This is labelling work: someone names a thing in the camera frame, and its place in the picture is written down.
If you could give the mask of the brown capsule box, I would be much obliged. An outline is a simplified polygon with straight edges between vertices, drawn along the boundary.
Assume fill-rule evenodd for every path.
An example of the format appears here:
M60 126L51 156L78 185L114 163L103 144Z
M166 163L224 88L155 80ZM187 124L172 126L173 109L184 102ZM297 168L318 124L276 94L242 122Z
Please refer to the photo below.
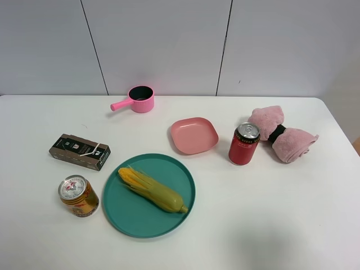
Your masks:
M108 145L63 134L49 149L49 153L57 160L100 171L111 150Z

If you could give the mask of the pink square plate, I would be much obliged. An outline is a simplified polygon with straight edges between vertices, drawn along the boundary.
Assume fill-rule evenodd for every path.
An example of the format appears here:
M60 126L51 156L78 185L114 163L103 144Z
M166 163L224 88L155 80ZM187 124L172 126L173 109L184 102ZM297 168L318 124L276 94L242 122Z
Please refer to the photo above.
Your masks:
M209 151L219 141L212 123L201 117L176 121L170 128L170 135L177 150L185 155Z

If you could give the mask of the pink toy saucepan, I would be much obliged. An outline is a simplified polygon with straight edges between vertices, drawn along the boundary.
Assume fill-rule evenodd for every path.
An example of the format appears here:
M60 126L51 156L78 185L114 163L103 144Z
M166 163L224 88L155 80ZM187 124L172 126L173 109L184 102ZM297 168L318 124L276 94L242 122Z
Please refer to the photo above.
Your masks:
M154 107L154 91L144 85L136 86L129 90L128 98L110 105L112 111L130 106L135 113L147 113Z

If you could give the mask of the toy corn cob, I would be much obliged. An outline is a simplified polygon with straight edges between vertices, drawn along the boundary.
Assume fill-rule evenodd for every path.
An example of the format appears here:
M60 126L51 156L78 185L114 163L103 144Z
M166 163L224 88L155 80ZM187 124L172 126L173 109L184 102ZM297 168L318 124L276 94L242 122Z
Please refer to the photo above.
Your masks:
M147 174L129 166L120 168L118 174L128 189L150 200L162 210L169 213L188 213L188 207L180 194Z

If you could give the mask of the red drink can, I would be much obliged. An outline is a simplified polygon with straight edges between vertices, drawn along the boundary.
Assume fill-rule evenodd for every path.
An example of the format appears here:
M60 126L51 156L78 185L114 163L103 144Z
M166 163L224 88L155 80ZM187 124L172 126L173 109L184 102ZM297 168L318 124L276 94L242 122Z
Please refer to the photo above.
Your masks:
M246 165L253 158L260 140L260 129L253 123L241 123L234 131L228 157L236 165Z

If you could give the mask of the teal round plate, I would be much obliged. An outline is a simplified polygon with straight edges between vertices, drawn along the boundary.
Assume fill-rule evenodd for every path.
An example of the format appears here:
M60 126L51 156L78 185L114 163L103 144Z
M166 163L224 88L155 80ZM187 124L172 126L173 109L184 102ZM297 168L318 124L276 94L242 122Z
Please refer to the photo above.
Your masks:
M145 173L183 198L187 213L169 213L125 186L118 170L122 167ZM142 154L122 162L109 176L102 195L107 220L121 233L148 239L179 227L190 215L196 188L189 170L177 159L164 154Z

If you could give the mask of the black band on towel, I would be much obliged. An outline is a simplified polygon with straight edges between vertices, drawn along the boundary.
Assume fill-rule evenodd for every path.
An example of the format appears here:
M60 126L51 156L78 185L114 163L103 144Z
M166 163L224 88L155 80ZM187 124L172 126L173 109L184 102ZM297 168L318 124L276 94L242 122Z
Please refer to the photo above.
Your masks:
M268 141L274 143L276 139L284 133L285 130L286 128L282 124L279 124L276 129L269 135Z

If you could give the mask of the pink rolled towel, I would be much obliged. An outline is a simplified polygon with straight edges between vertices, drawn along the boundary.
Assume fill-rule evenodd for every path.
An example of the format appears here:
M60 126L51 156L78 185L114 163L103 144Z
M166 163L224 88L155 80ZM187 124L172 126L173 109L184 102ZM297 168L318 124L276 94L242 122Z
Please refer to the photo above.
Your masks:
M269 106L254 109L248 121L260 129L260 139L268 141L269 135L279 124L283 125L284 119L281 106ZM272 143L272 148L282 162L292 163L308 153L309 147L318 138L318 135L314 136L302 129L286 128L284 133Z

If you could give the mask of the gold drink can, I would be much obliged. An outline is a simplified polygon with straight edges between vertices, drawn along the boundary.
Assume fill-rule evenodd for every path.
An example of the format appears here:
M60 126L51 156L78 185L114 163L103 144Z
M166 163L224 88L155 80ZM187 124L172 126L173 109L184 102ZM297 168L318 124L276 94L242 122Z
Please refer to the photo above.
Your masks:
M88 217L98 208L100 200L91 184L81 175L65 178L58 187L63 204L77 217Z

